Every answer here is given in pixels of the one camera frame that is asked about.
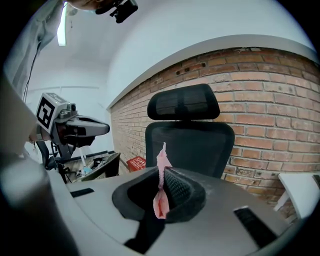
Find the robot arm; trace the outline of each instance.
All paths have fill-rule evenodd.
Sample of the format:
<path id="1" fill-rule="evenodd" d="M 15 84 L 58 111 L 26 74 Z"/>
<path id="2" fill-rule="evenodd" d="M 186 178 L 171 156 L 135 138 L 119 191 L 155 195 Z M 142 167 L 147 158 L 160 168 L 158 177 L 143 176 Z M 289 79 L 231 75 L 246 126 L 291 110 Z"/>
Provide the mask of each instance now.
<path id="1" fill-rule="evenodd" d="M 44 92 L 36 111 L 38 124 L 50 134 L 63 159 L 70 159 L 76 148 L 90 146 L 96 136 L 107 134 L 110 126 L 79 115 L 76 104 L 55 93 Z"/>

